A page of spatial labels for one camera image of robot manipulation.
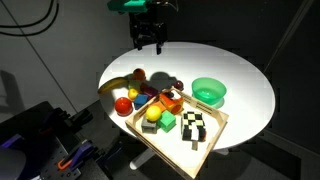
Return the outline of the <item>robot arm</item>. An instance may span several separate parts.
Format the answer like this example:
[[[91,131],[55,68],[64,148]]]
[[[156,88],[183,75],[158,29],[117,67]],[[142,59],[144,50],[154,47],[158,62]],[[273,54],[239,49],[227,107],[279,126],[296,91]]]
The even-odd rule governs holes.
[[[149,0],[146,12],[129,13],[130,36],[138,51],[145,45],[154,44],[156,54],[161,54],[162,46],[168,40],[168,33],[167,25],[158,20],[158,9],[168,6],[178,10],[178,5],[173,5],[169,0]]]

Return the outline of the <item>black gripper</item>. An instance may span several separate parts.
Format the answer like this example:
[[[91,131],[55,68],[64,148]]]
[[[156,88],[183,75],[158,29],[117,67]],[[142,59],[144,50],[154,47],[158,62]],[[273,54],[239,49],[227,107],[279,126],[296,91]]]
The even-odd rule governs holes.
[[[149,9],[145,13],[130,13],[129,27],[131,38],[137,45],[138,51],[142,50],[143,45],[157,43],[156,53],[161,54],[163,43],[168,40],[167,26],[157,19],[156,9]]]

